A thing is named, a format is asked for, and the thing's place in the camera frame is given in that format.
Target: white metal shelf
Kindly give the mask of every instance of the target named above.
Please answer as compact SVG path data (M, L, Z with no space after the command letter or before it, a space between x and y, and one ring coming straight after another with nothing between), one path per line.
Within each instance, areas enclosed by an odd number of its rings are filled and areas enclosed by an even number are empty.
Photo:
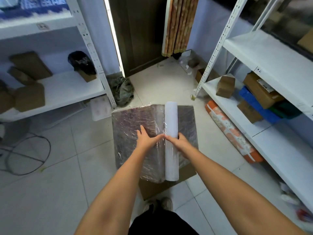
M202 85L218 106L248 138L280 177L290 186L303 203L313 211L313 150L287 124L271 126L263 120L252 124L238 109L236 93L230 99L216 95L220 78ZM236 89L242 83L236 79Z
M313 62L262 30L226 39L223 47L313 120Z
M70 11L0 22L0 40L76 26Z
M99 76L95 80L85 82L75 71L56 74L38 82L45 87L46 105L25 112L12 108L0 114L0 120L9 122L19 120L106 93Z

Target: person's left arm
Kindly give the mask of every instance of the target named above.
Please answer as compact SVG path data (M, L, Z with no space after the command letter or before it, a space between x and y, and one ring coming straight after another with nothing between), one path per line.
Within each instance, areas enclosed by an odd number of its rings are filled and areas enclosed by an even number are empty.
M150 138L144 127L137 130L137 146L127 161L99 192L80 221L75 235L127 234L135 203L143 160L147 152L164 137Z

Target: person's right arm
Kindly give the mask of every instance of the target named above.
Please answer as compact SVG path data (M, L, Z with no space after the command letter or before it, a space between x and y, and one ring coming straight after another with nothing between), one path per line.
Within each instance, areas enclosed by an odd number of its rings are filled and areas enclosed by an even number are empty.
M190 160L238 235L305 234L255 189L194 148L181 134L165 136Z

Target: person's left hand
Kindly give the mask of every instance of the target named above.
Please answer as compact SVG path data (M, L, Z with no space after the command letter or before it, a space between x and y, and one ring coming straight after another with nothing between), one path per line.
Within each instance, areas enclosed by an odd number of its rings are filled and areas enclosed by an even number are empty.
M141 125L140 130L137 130L137 149L142 149L144 151L148 151L152 148L160 139L164 138L164 134L159 134L154 138L150 138L145 130L145 128Z

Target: shoe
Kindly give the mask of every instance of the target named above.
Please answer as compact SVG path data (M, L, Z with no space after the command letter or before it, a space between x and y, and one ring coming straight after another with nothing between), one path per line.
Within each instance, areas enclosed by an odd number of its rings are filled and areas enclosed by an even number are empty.
M153 212L155 211L157 207L157 202L154 200L154 201L148 201L145 203L145 205L143 206L143 213L149 210L150 205L153 205Z
M164 210L173 211L173 202L170 198L165 197L161 199L161 207Z

